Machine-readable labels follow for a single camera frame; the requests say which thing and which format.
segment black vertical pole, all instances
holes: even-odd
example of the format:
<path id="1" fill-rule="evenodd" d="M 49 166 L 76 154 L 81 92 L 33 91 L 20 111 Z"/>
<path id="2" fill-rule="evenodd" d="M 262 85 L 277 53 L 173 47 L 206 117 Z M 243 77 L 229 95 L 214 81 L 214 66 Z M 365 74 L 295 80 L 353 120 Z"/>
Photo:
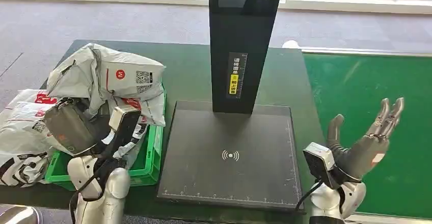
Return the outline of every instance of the black vertical pole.
<path id="1" fill-rule="evenodd" d="M 209 0 L 213 111 L 251 114 L 279 0 Z"/>

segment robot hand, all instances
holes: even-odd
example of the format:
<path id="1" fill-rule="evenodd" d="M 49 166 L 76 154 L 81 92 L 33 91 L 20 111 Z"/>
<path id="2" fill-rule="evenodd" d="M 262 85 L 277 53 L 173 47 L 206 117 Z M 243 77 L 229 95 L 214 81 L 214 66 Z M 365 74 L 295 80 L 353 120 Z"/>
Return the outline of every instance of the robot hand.
<path id="1" fill-rule="evenodd" d="M 396 100 L 391 111 L 389 107 L 389 100 L 383 99 L 375 122 L 365 135 L 348 149 L 340 145 L 340 126 L 343 116 L 337 115 L 330 122 L 327 135 L 328 149 L 319 145 L 316 147 L 320 147 L 325 154 L 333 155 L 328 162 L 334 164 L 333 170 L 337 168 L 347 175 L 345 180 L 349 179 L 349 181 L 339 179 L 336 181 L 339 184 L 336 187 L 339 188 L 336 189 L 331 184 L 329 186 L 323 184 L 321 178 L 321 181 L 311 188 L 309 192 L 312 213 L 309 223 L 345 223 L 344 219 L 362 203 L 366 195 L 366 185 L 361 182 L 361 179 L 385 156 L 389 147 L 389 136 L 398 124 L 404 107 L 403 98 Z"/>
<path id="2" fill-rule="evenodd" d="M 403 98 L 398 98 L 390 111 L 389 99 L 383 99 L 375 122 L 349 149 L 343 148 L 339 141 L 343 115 L 339 114 L 332 119 L 327 135 L 327 147 L 332 151 L 336 165 L 347 175 L 361 180 L 385 156 L 389 148 L 389 137 L 399 123 L 403 107 Z"/>

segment white plastic bag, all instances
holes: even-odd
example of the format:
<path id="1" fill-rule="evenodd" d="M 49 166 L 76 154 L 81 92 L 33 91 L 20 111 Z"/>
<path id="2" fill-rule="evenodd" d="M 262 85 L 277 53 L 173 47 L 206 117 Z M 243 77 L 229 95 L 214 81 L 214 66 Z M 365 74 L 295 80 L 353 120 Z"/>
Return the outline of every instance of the white plastic bag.
<path id="1" fill-rule="evenodd" d="M 18 95 L 6 106 L 0 113 L 0 126 L 11 114 L 13 108 L 18 102 L 43 103 L 53 106 L 57 103 L 57 98 L 49 98 L 46 90 L 25 89 L 19 91 Z"/>
<path id="2" fill-rule="evenodd" d="M 89 43 L 50 73 L 47 90 L 51 97 L 89 98 L 85 115 L 91 118 L 113 96 L 147 100 L 163 93 L 164 69 L 155 60 Z"/>
<path id="3" fill-rule="evenodd" d="M 136 109 L 141 110 L 141 116 L 138 119 L 139 123 L 165 126 L 164 104 L 165 95 L 162 93 L 152 99 L 144 100 L 141 98 L 117 98 L 114 97 L 108 100 L 110 112 L 115 106 L 129 104 Z"/>
<path id="4" fill-rule="evenodd" d="M 45 174 L 53 153 L 38 135 L 52 104 L 17 102 L 0 128 L 0 184 L 30 186 Z"/>

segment qr code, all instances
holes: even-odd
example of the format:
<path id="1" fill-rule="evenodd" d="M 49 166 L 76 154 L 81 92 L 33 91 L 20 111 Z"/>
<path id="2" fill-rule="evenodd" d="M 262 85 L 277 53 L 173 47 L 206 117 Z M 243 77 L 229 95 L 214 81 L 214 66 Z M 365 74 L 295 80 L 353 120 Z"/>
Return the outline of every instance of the qr code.
<path id="1" fill-rule="evenodd" d="M 45 130 L 46 126 L 44 123 L 37 121 L 35 125 L 32 127 L 33 130 L 37 131 L 38 133 L 42 133 L 43 130 Z"/>
<path id="2" fill-rule="evenodd" d="M 137 87 L 137 92 L 138 93 L 143 93 L 143 92 L 149 90 L 150 88 L 151 88 L 151 85 L 148 85 L 148 86 L 139 86 L 139 87 Z"/>
<path id="3" fill-rule="evenodd" d="M 153 73 L 147 71 L 137 71 L 135 81 L 138 84 L 153 83 Z"/>

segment nfc symbol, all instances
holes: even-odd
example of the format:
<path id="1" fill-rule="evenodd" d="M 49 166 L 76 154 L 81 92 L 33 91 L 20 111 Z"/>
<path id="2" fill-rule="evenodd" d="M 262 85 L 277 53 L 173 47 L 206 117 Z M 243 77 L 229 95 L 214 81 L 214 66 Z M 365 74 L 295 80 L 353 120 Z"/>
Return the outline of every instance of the nfc symbol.
<path id="1" fill-rule="evenodd" d="M 222 152 L 222 158 L 224 160 L 227 160 L 228 158 L 233 158 L 235 161 L 238 161 L 238 159 L 240 158 L 240 154 L 238 153 L 238 151 L 235 151 L 234 153 L 228 153 L 228 151 L 224 150 Z"/>

